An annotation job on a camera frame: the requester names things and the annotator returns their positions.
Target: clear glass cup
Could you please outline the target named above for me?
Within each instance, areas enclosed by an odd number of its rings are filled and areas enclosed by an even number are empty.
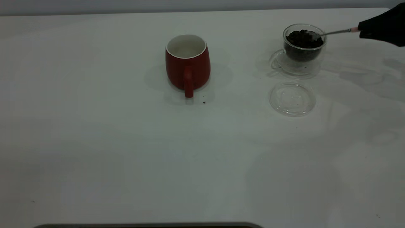
[[[324,59],[326,36],[321,37],[324,43],[317,48],[301,48],[291,44],[287,36],[293,31],[307,30],[324,34],[324,32],[309,24],[293,24],[283,32],[283,48],[274,52],[269,63],[273,69],[279,70],[283,75],[295,79],[308,79],[315,76]]]

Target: coffee grounds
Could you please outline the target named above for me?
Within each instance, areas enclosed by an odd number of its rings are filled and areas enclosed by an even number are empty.
[[[308,32],[308,30],[301,30],[301,31],[293,31],[290,33],[286,38],[288,42],[292,45],[295,45],[300,48],[317,48],[324,44],[324,41],[321,37],[316,40],[312,39],[313,35]]]

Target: glass saucer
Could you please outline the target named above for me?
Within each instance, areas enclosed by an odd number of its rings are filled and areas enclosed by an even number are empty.
[[[311,88],[297,81],[276,84],[270,91],[269,101],[277,112],[286,116],[306,115],[316,103]]]

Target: white table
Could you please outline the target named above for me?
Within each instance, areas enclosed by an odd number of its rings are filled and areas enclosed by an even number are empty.
[[[268,102],[286,80],[266,63],[285,27],[345,29],[386,10],[0,18],[0,226],[404,227],[405,49],[330,36],[305,81],[314,110]],[[182,33],[211,55],[193,102],[165,72]]]

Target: spoon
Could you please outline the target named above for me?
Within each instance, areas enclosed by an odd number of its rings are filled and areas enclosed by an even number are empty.
[[[357,27],[345,29],[345,30],[339,30],[339,31],[334,31],[334,32],[327,32],[324,34],[318,34],[316,32],[308,31],[308,33],[312,36],[312,40],[316,40],[320,37],[326,36],[326,35],[331,35],[331,34],[338,34],[338,33],[344,33],[344,32],[360,32],[360,30]]]

